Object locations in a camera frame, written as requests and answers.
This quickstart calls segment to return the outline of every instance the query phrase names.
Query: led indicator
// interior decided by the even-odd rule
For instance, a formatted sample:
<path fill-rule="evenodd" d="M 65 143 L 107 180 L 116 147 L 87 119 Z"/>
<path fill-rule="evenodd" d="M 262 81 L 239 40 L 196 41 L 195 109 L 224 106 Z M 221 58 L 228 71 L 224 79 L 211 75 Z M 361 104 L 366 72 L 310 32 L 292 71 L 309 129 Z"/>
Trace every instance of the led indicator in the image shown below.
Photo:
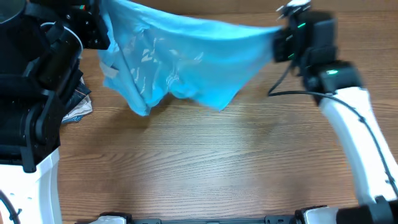
<path fill-rule="evenodd" d="M 334 74 L 338 73 L 337 70 L 329 70 L 329 71 L 326 71 L 326 72 L 327 72 L 328 75 L 334 75 Z"/>
<path fill-rule="evenodd" d="M 305 22 L 303 24 L 300 24 L 297 28 L 301 28 L 303 26 L 305 26 Z"/>

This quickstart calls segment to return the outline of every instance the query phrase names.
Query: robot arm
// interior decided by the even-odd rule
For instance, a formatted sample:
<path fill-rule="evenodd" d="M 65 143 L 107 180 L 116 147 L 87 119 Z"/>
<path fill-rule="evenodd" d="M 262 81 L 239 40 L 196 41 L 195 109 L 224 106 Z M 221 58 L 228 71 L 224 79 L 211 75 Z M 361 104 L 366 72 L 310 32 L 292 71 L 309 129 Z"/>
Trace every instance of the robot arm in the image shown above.
<path fill-rule="evenodd" d="M 359 72 L 337 59 L 336 21 L 330 12 L 310 11 L 310 1 L 293 0 L 281 8 L 289 21 L 274 40 L 276 62 L 291 60 L 305 91 L 270 93 L 313 95 L 339 137 L 354 176 L 357 208 L 297 210 L 293 223 L 396 222 L 398 165 L 374 117 L 370 95 Z"/>
<path fill-rule="evenodd" d="M 10 220 L 0 201 L 3 223 L 62 223 L 59 128 L 83 75 L 83 48 L 109 45 L 98 3 L 0 2 L 0 199 L 16 210 Z"/>

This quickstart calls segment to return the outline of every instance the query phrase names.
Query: black bracket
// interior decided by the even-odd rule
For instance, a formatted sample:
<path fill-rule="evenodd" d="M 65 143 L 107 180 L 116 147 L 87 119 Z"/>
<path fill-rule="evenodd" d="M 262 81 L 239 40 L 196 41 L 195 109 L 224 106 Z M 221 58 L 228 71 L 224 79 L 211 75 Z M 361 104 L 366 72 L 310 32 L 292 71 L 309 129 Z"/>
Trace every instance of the black bracket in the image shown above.
<path fill-rule="evenodd" d="M 41 22 L 62 21 L 79 36 L 87 49 L 106 50 L 110 40 L 99 4 L 99 0 L 30 0 L 27 12 Z"/>
<path fill-rule="evenodd" d="M 264 218 L 265 224 L 291 224 L 294 215 L 267 215 Z"/>
<path fill-rule="evenodd" d="M 162 220 L 158 218 L 147 218 L 142 220 L 134 220 L 134 224 L 162 224 Z"/>

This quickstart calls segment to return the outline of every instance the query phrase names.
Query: white cable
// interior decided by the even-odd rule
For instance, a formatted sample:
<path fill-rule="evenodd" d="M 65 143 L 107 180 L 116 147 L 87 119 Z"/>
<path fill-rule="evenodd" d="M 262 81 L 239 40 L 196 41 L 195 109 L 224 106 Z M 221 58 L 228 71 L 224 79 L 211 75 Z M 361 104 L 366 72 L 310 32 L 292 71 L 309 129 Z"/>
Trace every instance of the white cable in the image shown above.
<path fill-rule="evenodd" d="M 48 26 L 48 25 L 54 25 L 55 24 L 55 22 L 45 22 L 45 23 L 43 23 L 42 25 L 40 25 L 40 27 L 43 27 L 43 26 Z M 83 47 L 83 44 L 82 44 L 82 42 L 81 42 L 81 40 L 80 40 L 80 38 L 74 33 L 74 31 L 72 31 L 71 29 L 69 29 L 69 28 L 67 28 L 67 27 L 63 27 L 65 30 L 67 30 L 67 31 L 69 31 L 69 33 L 71 33 L 72 35 L 74 35 L 75 37 L 76 37 L 76 39 L 79 41 L 79 43 L 80 43 L 80 55 L 79 55 L 79 57 L 81 56 L 81 54 L 83 53 L 83 49 L 84 49 L 84 47 Z"/>

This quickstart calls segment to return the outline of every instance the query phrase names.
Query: wooden table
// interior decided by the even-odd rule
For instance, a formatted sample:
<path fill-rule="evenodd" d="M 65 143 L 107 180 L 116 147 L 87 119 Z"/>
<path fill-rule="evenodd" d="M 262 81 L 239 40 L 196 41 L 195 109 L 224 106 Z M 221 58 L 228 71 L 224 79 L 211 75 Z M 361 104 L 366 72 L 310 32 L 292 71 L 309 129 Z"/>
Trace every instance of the wooden table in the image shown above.
<path fill-rule="evenodd" d="M 274 26 L 273 10 L 285 1 L 141 2 L 195 17 Z M 398 2 L 314 5 L 336 11 L 340 58 L 358 66 L 398 156 Z M 102 86 L 96 52 L 86 50 L 81 70 L 93 91 L 94 112 L 62 127 L 58 187 L 65 223 L 107 211 L 170 220 L 356 205 L 345 155 L 311 97 L 266 97 L 286 66 L 266 66 L 221 112 L 168 96 L 150 116 L 140 117 Z M 301 90 L 301 81 L 289 77 L 279 89 Z"/>

